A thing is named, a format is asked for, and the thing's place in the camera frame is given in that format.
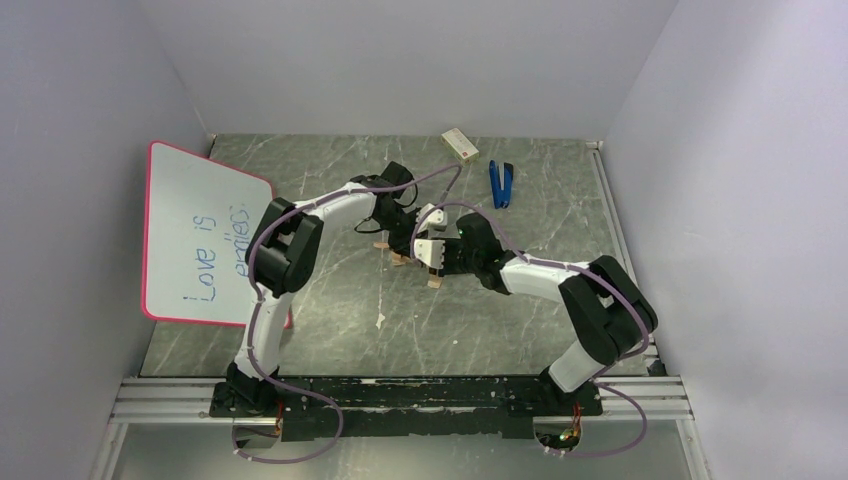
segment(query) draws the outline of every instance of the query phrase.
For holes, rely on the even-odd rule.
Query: gray marble table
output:
[[[473,138],[480,159],[449,199],[490,212],[513,242],[563,261],[615,255],[601,191],[582,141]],[[211,158],[268,179],[278,196],[312,198],[396,161],[422,176],[456,162],[438,137],[220,135]],[[512,202],[492,206],[488,161],[515,165]],[[420,186],[417,204],[438,200],[449,175]],[[456,220],[462,213],[447,209]],[[484,289],[473,276],[427,287],[427,271],[393,267],[373,247],[382,234],[341,232],[324,242],[309,284],[293,305],[281,374],[453,375],[538,373],[576,340],[564,308]],[[244,330],[158,323],[142,367],[147,376],[221,376]],[[616,374],[644,374],[642,359]]]

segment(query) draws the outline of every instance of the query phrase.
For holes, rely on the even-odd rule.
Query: red whiteboard border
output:
[[[274,185],[271,185],[267,179],[260,177],[259,175],[255,175],[250,172],[245,172],[244,170],[231,167],[230,165],[225,165],[217,160],[212,160],[211,158],[206,158],[202,155],[198,155],[194,152],[190,152],[184,148],[178,147],[176,145],[171,145],[170,143],[163,142],[161,140],[154,140],[150,142],[150,145],[147,146],[147,185],[145,186],[144,192],[144,250],[142,253],[142,264],[141,264],[141,311],[144,312],[144,315],[147,318],[155,320],[157,322],[176,322],[176,323],[196,323],[201,325],[218,325],[224,327],[241,327],[244,328],[247,324],[244,323],[226,323],[226,322],[210,322],[206,320],[197,320],[194,318],[172,318],[172,317],[159,317],[150,313],[147,310],[147,243],[148,243],[148,228],[150,225],[150,180],[151,174],[153,172],[153,146],[159,144],[164,145],[166,147],[170,147],[176,150],[179,150],[184,153],[188,153],[189,155],[193,155],[197,158],[201,158],[203,160],[215,163],[217,165],[221,165],[222,167],[227,167],[230,170],[235,170],[237,172],[243,173],[245,175],[250,175],[251,177],[258,178],[263,182],[267,183],[269,187],[271,187],[271,198],[276,198],[277,194],[274,191]]]

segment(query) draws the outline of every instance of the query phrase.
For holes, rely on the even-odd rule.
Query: robotic arm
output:
[[[382,174],[353,178],[336,192],[362,192],[365,189],[399,186],[411,180],[412,174],[406,168],[391,162]],[[538,377],[533,377],[535,383],[529,384],[523,393],[515,390],[517,394],[524,395],[521,402],[523,405],[538,401],[550,407],[550,399],[546,397],[548,395],[560,400],[578,395],[579,391],[586,390],[584,387],[587,380],[614,365],[622,355],[639,344],[640,329],[626,308],[618,300],[610,302],[610,293],[591,279],[552,266],[555,262],[537,265],[517,258],[514,252],[501,247],[488,221],[478,213],[470,213],[457,220],[459,238],[430,238],[433,230],[438,231],[446,224],[444,212],[435,211],[437,220],[427,222],[420,218],[423,213],[421,209],[404,211],[397,202],[402,193],[398,190],[339,194],[338,198],[317,208],[306,208],[294,215],[259,243],[260,232],[283,215],[298,207],[317,203],[315,199],[291,203],[282,198],[271,202],[248,249],[248,252],[256,249],[255,279],[265,297],[256,320],[253,346],[248,346],[248,335],[245,335],[235,361],[230,365],[227,382],[219,384],[221,388],[216,387],[216,400],[213,400],[213,408],[210,410],[212,416],[227,415],[227,410],[240,415],[262,415],[269,410],[269,402],[273,404],[271,397],[274,390],[260,388],[264,382],[263,376],[253,367],[248,356],[249,349],[253,348],[253,356],[262,371],[276,371],[279,344],[289,307],[296,292],[303,288],[312,275],[322,239],[334,234],[342,226],[363,219],[376,221],[382,230],[388,232],[389,248],[394,253],[414,256],[430,267],[431,271],[438,272],[439,276],[473,274],[485,288],[500,294],[533,295],[565,305],[578,342],[574,342]],[[410,239],[413,237],[414,252],[410,251]],[[614,258],[602,256],[577,265],[602,277],[619,290],[638,312],[648,331],[656,328],[653,309]],[[229,408],[216,408],[216,405],[229,405]],[[508,408],[515,413],[514,405]],[[553,407],[548,410],[558,411]]]

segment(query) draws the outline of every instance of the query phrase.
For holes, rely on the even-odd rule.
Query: blue stapler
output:
[[[504,163],[503,170],[500,170],[494,160],[489,161],[489,179],[492,181],[492,199],[495,201],[495,208],[509,206],[509,199],[512,197],[512,175],[511,163]]]

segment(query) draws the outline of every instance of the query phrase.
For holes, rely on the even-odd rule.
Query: small white box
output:
[[[462,166],[467,167],[480,156],[480,151],[458,128],[453,128],[442,134],[442,143],[453,151]]]

